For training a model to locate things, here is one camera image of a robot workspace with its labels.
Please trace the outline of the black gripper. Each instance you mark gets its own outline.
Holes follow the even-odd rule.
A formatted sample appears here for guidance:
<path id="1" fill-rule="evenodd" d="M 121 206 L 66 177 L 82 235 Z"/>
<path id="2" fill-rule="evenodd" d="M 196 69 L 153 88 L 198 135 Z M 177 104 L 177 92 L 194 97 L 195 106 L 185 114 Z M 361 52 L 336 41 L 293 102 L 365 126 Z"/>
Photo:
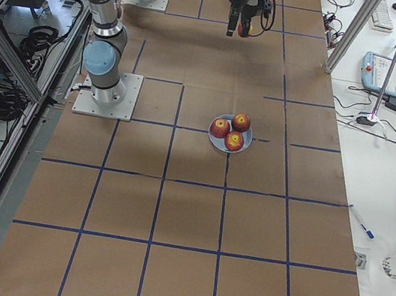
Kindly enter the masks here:
<path id="1" fill-rule="evenodd" d="M 236 30 L 240 14 L 245 16 L 263 16 L 269 19 L 272 14 L 273 0 L 229 0 L 229 16 L 226 35 L 232 37 Z"/>

